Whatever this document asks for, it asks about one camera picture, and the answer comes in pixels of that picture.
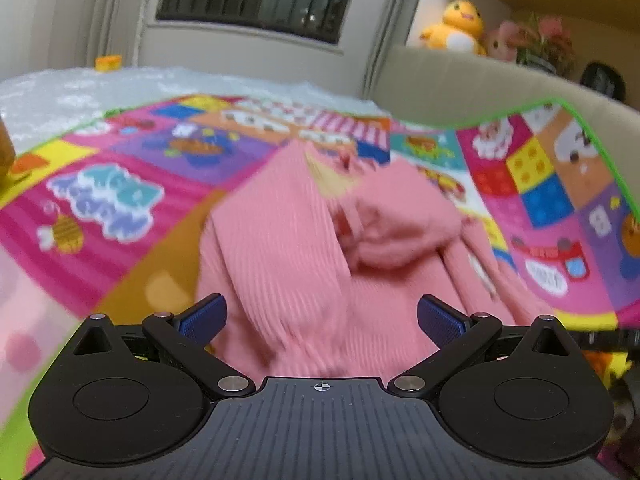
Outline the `pink ribbed knit sweater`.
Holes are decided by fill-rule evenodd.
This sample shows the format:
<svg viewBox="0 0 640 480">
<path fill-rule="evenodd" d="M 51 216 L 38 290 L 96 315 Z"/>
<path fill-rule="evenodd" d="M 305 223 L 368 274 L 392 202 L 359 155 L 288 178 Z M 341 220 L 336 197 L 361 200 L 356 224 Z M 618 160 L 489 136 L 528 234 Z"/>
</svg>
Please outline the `pink ribbed knit sweater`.
<svg viewBox="0 0 640 480">
<path fill-rule="evenodd" d="M 482 222 L 408 162 L 298 142 L 214 207 L 196 292 L 224 296 L 215 353 L 255 382 L 392 379 L 436 349 L 416 320 L 425 295 L 509 325 L 549 312 L 494 255 Z"/>
</svg>

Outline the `colourful cartoon play mat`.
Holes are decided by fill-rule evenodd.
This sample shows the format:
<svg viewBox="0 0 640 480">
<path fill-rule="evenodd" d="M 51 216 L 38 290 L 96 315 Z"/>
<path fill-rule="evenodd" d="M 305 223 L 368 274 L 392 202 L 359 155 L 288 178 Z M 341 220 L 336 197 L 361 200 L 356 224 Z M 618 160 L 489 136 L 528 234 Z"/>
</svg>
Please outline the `colourful cartoon play mat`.
<svg viewBox="0 0 640 480">
<path fill-rule="evenodd" d="M 401 159 L 482 222 L 573 333 L 613 402 L 597 455 L 510 464 L 377 377 L 278 377 L 213 404 L 173 450 L 126 465 L 47 458 L 35 388 L 89 315 L 138 325 L 198 296 L 207 218 L 288 144 Z M 126 108 L 14 162 L 1 187 L 1 474 L 6 479 L 617 479 L 639 474 L 639 209 L 603 144 L 548 100 L 440 128 L 249 96 Z"/>
</svg>

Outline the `beige sofa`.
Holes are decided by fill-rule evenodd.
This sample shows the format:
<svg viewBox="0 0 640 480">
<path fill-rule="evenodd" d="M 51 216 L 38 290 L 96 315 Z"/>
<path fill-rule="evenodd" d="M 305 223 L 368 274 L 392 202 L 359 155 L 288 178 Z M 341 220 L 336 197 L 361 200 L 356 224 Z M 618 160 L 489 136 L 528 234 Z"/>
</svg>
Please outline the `beige sofa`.
<svg viewBox="0 0 640 480">
<path fill-rule="evenodd" d="M 558 99 L 593 128 L 632 202 L 639 203 L 639 113 L 574 82 L 484 56 L 395 46 L 369 99 L 398 119 L 439 127 L 475 124 Z"/>
</svg>

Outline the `black round object on shelf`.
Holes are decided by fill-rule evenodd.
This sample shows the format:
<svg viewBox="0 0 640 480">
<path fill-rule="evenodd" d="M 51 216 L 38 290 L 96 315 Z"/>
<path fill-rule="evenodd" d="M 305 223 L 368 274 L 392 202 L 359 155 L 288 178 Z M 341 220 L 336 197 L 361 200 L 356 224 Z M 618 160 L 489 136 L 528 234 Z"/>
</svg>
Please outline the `black round object on shelf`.
<svg viewBox="0 0 640 480">
<path fill-rule="evenodd" d="M 579 84 L 607 96 L 609 99 L 625 102 L 626 84 L 622 75 L 612 66 L 597 61 L 587 64 Z"/>
</svg>

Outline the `small orange toy block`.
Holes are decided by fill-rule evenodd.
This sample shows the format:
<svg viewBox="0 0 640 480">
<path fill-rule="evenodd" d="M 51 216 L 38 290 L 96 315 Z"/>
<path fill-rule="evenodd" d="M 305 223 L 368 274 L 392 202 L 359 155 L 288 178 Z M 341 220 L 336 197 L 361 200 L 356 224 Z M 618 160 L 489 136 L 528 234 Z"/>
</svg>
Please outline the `small orange toy block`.
<svg viewBox="0 0 640 480">
<path fill-rule="evenodd" d="M 122 68 L 122 56 L 121 55 L 104 55 L 99 56 L 94 61 L 94 69 L 100 73 L 114 72 Z"/>
</svg>

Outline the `pink plush toy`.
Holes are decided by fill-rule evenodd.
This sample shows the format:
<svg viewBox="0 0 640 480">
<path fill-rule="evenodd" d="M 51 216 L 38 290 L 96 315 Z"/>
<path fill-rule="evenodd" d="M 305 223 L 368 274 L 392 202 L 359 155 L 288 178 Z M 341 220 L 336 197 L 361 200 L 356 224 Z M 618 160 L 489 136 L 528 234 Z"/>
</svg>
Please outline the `pink plush toy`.
<svg viewBox="0 0 640 480">
<path fill-rule="evenodd" d="M 512 44 L 512 39 L 518 36 L 520 28 L 512 21 L 503 21 L 498 28 L 488 32 L 484 37 L 484 48 L 488 58 L 515 63 L 518 58 L 518 48 Z"/>
</svg>

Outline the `potted pink flowers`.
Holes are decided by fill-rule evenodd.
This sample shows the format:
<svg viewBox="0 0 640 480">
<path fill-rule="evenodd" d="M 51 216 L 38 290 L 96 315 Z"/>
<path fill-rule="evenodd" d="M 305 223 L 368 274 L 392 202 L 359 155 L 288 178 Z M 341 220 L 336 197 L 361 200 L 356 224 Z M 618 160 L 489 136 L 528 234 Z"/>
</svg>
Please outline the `potted pink flowers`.
<svg viewBox="0 0 640 480">
<path fill-rule="evenodd" d="M 518 65 L 560 77 L 568 76 L 574 68 L 572 36 L 559 15 L 532 14 L 526 22 L 518 23 L 518 33 L 511 42 L 518 51 Z"/>
</svg>

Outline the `yellow duck plush toy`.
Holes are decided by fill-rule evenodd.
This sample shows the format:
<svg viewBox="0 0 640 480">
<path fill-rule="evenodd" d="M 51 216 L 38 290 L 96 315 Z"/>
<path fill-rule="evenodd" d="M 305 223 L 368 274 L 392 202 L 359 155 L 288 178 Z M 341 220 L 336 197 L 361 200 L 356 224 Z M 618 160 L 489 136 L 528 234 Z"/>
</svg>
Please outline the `yellow duck plush toy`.
<svg viewBox="0 0 640 480">
<path fill-rule="evenodd" d="M 449 3 L 439 23 L 425 27 L 420 35 L 423 47 L 486 56 L 482 45 L 484 21 L 471 1 Z"/>
</svg>

